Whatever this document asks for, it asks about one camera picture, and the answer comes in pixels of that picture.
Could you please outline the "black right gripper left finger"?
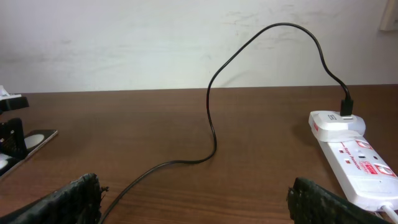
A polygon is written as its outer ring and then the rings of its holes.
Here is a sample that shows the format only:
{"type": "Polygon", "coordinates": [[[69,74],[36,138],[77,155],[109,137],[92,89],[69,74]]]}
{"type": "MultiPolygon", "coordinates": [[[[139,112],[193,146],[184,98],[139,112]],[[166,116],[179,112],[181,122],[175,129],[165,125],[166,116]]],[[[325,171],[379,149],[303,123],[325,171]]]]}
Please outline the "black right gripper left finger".
{"type": "Polygon", "coordinates": [[[98,223],[101,194],[94,173],[81,176],[61,189],[1,217],[3,224],[98,223]]]}

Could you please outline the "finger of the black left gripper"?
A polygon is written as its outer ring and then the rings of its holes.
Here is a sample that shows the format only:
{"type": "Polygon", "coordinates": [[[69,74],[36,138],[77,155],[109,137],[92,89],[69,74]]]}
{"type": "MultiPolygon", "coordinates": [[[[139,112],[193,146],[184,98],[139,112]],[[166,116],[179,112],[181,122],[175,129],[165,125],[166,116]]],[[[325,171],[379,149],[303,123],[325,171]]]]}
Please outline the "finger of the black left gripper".
{"type": "Polygon", "coordinates": [[[1,153],[23,160],[27,157],[22,120],[12,118],[1,123],[1,153]]]}

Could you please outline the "black smartphone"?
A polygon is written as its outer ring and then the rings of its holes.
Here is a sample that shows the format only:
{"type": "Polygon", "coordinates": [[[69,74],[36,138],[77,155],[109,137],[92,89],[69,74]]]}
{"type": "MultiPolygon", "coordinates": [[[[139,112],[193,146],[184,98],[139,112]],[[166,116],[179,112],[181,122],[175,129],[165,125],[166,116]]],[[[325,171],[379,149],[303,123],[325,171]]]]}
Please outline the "black smartphone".
{"type": "Polygon", "coordinates": [[[28,155],[23,160],[1,153],[1,179],[5,178],[5,176],[32,157],[41,147],[47,144],[57,134],[58,131],[56,129],[39,129],[31,131],[29,134],[25,135],[24,141],[27,146],[28,155]]]}

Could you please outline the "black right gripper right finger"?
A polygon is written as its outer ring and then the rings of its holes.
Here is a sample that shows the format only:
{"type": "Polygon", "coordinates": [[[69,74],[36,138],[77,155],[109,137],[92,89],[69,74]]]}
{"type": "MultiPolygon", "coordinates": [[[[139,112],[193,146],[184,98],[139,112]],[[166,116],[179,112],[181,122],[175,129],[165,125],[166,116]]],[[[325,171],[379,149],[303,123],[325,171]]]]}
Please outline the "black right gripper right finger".
{"type": "Polygon", "coordinates": [[[288,189],[287,204],[295,224],[389,224],[302,177],[288,189]]]}

